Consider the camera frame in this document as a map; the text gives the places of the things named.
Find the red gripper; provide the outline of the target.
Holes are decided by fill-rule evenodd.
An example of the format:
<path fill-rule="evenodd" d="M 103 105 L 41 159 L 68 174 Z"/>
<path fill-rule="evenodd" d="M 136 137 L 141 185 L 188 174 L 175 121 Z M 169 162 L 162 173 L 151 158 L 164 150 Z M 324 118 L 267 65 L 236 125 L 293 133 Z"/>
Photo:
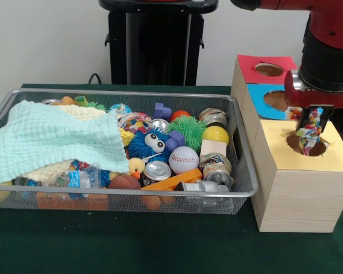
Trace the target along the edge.
<path fill-rule="evenodd" d="M 286 73 L 284 94 L 288 106 L 302 108 L 296 131 L 310 123 L 309 115 L 312 111 L 310 106 L 329 106 L 318 107 L 320 118 L 317 132 L 319 134 L 323 133 L 329 118 L 334 113 L 334 108 L 343 108 L 343 92 L 312 89 L 300 78 L 298 70 L 291 70 Z"/>

